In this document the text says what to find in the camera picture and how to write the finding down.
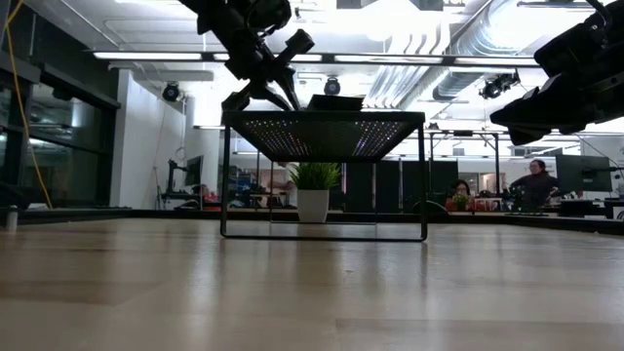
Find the person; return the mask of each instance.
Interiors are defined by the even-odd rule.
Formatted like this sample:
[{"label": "person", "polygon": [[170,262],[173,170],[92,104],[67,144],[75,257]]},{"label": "person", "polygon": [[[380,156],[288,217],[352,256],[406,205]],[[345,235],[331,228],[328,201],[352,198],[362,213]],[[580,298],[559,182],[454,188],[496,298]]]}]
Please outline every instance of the person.
[{"label": "person", "polygon": [[546,171],[546,164],[535,159],[528,166],[530,175],[514,181],[511,187],[521,186],[524,195],[521,202],[523,212],[536,212],[544,206],[558,190],[559,182]]},{"label": "person", "polygon": [[[468,183],[465,180],[459,179],[452,185],[451,188],[453,190],[453,194],[449,198],[447,198],[445,208],[447,208],[447,211],[458,211],[459,208],[457,207],[457,204],[452,201],[452,197],[457,194],[462,194],[470,197],[470,186],[468,186]],[[473,201],[471,198],[468,204],[466,204],[466,210],[471,210],[472,208]]]}]

